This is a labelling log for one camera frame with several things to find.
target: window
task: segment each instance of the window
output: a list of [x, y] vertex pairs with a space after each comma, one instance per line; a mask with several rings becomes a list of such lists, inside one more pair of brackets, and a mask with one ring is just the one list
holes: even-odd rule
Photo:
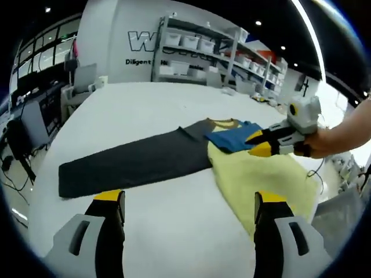
[[19, 56], [17, 55], [16, 58], [14, 59], [14, 63], [13, 63], [13, 70], [18, 66], [18, 60], [19, 60]]
[[[316, 96], [318, 96], [319, 102], [321, 103], [322, 116], [324, 119], [323, 122], [322, 117], [319, 117], [320, 124], [329, 128], [333, 128], [341, 123], [344, 119], [348, 101], [346, 101], [345, 103], [345, 109], [340, 109], [337, 106], [337, 102], [339, 100], [339, 92], [334, 87], [328, 85], [325, 82], [319, 83]], [[339, 105], [343, 106], [343, 100], [344, 99], [341, 97]]]
[[13, 75], [12, 78], [10, 79], [10, 88], [9, 88], [9, 93], [13, 93], [15, 90], [17, 90], [17, 85], [18, 85], [18, 72], [16, 71]]
[[52, 29], [45, 35], [41, 36], [36, 40], [35, 50], [39, 50], [41, 47], [53, 42], [57, 37], [57, 28]]
[[53, 52], [54, 52], [54, 48], [52, 47], [41, 53], [41, 57], [38, 57], [38, 59], [40, 59], [40, 62], [39, 61], [37, 62], [38, 65], [36, 69], [38, 71], [42, 71], [53, 65]]
[[18, 69], [18, 75], [19, 78], [24, 77], [25, 75], [29, 74], [31, 70], [31, 60], [29, 59], [27, 62], [25, 62], [19, 69]]
[[26, 49], [24, 49], [22, 52], [21, 52], [21, 60], [20, 62], [23, 62], [24, 60], [26, 60], [27, 58], [29, 58], [34, 52], [34, 45], [31, 44], [29, 46], [27, 46]]
[[70, 51], [73, 41], [73, 38], [71, 38], [57, 45], [56, 64], [64, 63], [64, 56]]
[[59, 29], [58, 38], [69, 35], [70, 33], [77, 32], [79, 30], [80, 19], [75, 19], [65, 25], [62, 25]]
[[340, 108], [342, 111], [346, 111], [348, 107], [348, 98], [341, 93], [338, 93], [336, 106]]

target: white table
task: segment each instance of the white table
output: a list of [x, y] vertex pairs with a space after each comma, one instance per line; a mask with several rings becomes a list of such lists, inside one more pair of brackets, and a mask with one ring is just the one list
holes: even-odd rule
[[[262, 127], [284, 119], [248, 96], [175, 83], [107, 85], [90, 96], [53, 141], [35, 181], [30, 245], [43, 257], [53, 235], [94, 196], [63, 200], [58, 167], [117, 145], [205, 118], [249, 120]], [[308, 170], [320, 161], [297, 158]], [[221, 196], [211, 169], [126, 190], [125, 277], [252, 277], [254, 247]]]

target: ceiling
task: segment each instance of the ceiling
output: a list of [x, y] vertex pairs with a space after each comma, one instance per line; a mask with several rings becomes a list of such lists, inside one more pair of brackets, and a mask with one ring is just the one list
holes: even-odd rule
[[[215, 14], [229, 19], [236, 25], [243, 27], [256, 38], [266, 44], [277, 55], [282, 56], [289, 62], [289, 67], [305, 72], [316, 79], [320, 78], [318, 57], [301, 16], [290, 0], [259, 0], [246, 1], [245, 7], [240, 8], [240, 1], [229, 0], [226, 6], [201, 4], [197, 1], [183, 1], [192, 3], [202, 9], [207, 9]], [[368, 84], [367, 62], [365, 51], [359, 52], [354, 42], [349, 40], [344, 30], [329, 18], [329, 16], [311, 0], [300, 0], [307, 12], [321, 46], [328, 83], [343, 92], [349, 98], [354, 98], [350, 93], [357, 93], [363, 97], [363, 91], [370, 87]], [[357, 24], [363, 24], [363, 19], [368, 15], [361, 8], [356, 10], [352, 1], [342, 0], [338, 3], [340, 10], [349, 19], [350, 14]], [[359, 0], [357, 4], [369, 6], [368, 0]], [[364, 35], [362, 40], [365, 47], [370, 48], [371, 36], [361, 25], [355, 29]]]
[[[82, 12], [87, 0], [13, 0], [10, 5], [22, 9], [17, 11], [18, 20], [12, 21], [12, 27], [6, 32], [7, 45], [2, 53], [0, 85], [4, 88], [9, 84], [10, 70], [17, 51], [16, 45], [24, 38], [31, 39], [34, 34], [42, 31], [51, 24], [69, 16]], [[309, 76], [319, 79], [319, 65], [316, 51], [311, 37], [296, 8], [290, 0], [247, 0], [243, 4], [239, 0], [221, 2], [219, 5], [210, 5], [207, 1], [181, 1], [196, 7], [208, 10], [222, 16], [236, 25], [248, 30], [253, 36], [265, 43], [277, 55], [283, 56], [290, 67], [298, 64], [296, 70], [305, 72]], [[368, 0], [336, 0], [335, 3], [345, 14], [356, 31], [361, 35], [367, 49], [371, 48], [371, 33], [367, 23], [368, 10], [371, 10], [371, 1]], [[301, 0], [316, 31], [323, 52], [326, 72], [332, 78], [328, 82], [338, 90], [353, 97], [344, 86], [338, 82], [343, 81], [352, 90], [360, 95], [367, 87], [366, 61], [353, 43], [344, 35], [339, 26], [313, 1]], [[45, 7], [50, 6], [52, 11], [45, 13]]]

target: clothing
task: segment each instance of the clothing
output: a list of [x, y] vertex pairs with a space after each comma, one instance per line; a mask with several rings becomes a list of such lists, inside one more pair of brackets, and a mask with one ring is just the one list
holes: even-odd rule
[[206, 133], [237, 120], [202, 120], [186, 128], [120, 145], [59, 167], [59, 196], [76, 198], [182, 177], [211, 168]]
[[251, 149], [254, 145], [246, 145], [246, 139], [253, 133], [261, 130], [262, 128], [256, 123], [241, 123], [238, 128], [212, 132], [206, 134], [208, 138], [219, 150], [225, 153], [239, 152], [246, 149]]
[[260, 158], [247, 151], [226, 154], [208, 145], [216, 184], [247, 233], [255, 232], [255, 192], [267, 191], [286, 198], [294, 215], [310, 221], [319, 184], [289, 155]]

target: white wall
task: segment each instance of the white wall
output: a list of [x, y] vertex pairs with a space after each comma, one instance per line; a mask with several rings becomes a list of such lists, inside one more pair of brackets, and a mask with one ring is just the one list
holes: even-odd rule
[[[173, 12], [218, 29], [235, 27], [213, 13], [170, 0], [89, 0], [77, 39], [81, 65], [97, 63], [98, 74], [108, 75], [109, 83], [150, 81], [155, 33], [160, 18]], [[191, 64], [205, 62], [187, 58]], [[134, 59], [142, 63], [127, 64]]]
[[112, 23], [120, 0], [89, 0], [77, 36], [81, 66], [97, 64], [98, 76], [108, 75]]
[[[304, 87], [301, 92], [295, 91], [297, 81], [301, 75], [302, 75], [301, 72], [295, 71], [290, 68], [288, 69], [285, 76], [285, 80], [282, 85], [281, 92], [279, 94], [278, 100], [280, 103], [288, 103], [293, 96], [302, 96], [304, 94]], [[319, 81], [311, 77], [306, 77], [306, 80], [307, 79], [309, 81], [305, 97], [312, 97], [318, 90]]]

